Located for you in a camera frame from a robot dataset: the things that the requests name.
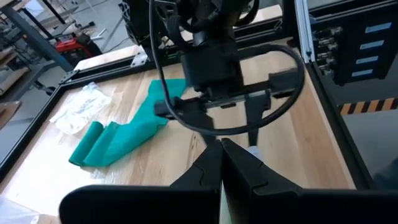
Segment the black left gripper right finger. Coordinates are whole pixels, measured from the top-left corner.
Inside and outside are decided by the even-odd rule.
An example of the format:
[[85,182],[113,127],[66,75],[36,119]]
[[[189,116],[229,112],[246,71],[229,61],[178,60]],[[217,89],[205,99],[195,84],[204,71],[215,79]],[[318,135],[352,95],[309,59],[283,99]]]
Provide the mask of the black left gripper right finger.
[[305,189],[230,139],[223,183],[233,223],[397,223],[397,192]]

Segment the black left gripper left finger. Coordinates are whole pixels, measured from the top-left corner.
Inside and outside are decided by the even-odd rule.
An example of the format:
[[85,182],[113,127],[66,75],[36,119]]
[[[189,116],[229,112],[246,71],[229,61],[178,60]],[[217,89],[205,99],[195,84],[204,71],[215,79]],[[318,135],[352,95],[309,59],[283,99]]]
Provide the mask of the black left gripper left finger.
[[62,223],[218,223],[221,141],[211,143],[169,186],[87,185],[59,206]]

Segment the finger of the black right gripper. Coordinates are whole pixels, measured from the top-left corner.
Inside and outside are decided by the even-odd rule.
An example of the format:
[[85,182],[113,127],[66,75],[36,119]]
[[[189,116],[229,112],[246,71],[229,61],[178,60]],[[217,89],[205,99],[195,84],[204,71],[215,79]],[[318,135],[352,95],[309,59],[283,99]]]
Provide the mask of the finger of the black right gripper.
[[189,129],[200,133],[205,144],[211,144],[216,136],[197,131],[198,128],[213,129],[213,118],[207,115],[206,111],[197,107],[184,108],[182,112],[182,119],[185,124],[189,125]]
[[[247,125],[257,124],[262,119],[263,112],[271,108],[271,97],[268,92],[257,96],[248,96],[244,102]],[[257,146],[259,128],[248,132],[249,146]]]

